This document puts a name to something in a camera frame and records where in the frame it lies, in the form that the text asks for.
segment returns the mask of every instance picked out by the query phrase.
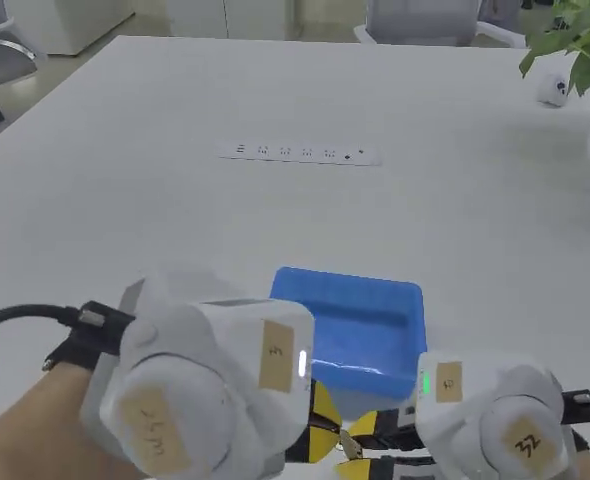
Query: green led light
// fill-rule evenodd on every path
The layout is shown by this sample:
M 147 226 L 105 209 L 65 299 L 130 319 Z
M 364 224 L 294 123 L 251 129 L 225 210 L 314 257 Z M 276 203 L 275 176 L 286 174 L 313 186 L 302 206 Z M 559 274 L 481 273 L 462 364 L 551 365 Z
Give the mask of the green led light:
M 431 393 L 431 377 L 428 373 L 424 373 L 424 384 L 422 385 L 424 393 Z

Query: tan label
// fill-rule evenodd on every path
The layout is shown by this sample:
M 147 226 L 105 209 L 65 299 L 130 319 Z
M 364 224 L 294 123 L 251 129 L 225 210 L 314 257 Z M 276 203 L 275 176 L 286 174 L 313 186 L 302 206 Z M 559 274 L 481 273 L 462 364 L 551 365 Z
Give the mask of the tan label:
M 462 362 L 438 363 L 435 379 L 435 401 L 457 403 L 462 401 Z
M 293 382 L 293 344 L 291 327 L 264 320 L 264 339 L 259 369 L 259 388 L 289 393 Z
M 131 447 L 145 473 L 153 477 L 191 465 L 161 389 L 143 388 L 120 402 L 122 421 L 131 429 Z
M 534 422 L 528 417 L 517 419 L 502 438 L 504 445 L 536 477 L 557 458 L 555 445 L 548 441 Z

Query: human arm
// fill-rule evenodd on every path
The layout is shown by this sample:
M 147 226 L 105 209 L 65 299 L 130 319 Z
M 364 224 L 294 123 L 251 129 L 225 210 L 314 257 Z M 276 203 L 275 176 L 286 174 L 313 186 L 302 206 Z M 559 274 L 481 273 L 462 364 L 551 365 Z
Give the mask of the human arm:
M 104 452 L 78 420 L 91 373 L 60 363 L 0 416 L 0 480 L 139 480 Z

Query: green plant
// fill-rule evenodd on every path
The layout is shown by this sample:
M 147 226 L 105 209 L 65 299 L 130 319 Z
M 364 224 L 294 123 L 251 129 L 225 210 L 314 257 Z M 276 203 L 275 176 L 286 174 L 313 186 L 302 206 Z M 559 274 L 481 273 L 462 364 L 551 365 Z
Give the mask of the green plant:
M 556 0 L 553 6 L 557 28 L 526 37 L 530 51 L 519 65 L 526 76 L 537 57 L 566 51 L 577 52 L 568 90 L 581 96 L 590 88 L 590 0 Z

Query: white cabinet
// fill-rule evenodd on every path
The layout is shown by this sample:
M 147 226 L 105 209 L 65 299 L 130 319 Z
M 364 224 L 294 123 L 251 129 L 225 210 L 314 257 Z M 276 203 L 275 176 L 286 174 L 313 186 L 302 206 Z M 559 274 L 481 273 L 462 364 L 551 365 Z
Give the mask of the white cabinet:
M 77 55 L 133 13 L 131 0 L 6 0 L 28 39 L 51 55 Z
M 291 40 L 295 0 L 166 0 L 178 37 Z
M 228 37 L 224 0 L 166 0 L 166 14 L 176 37 Z

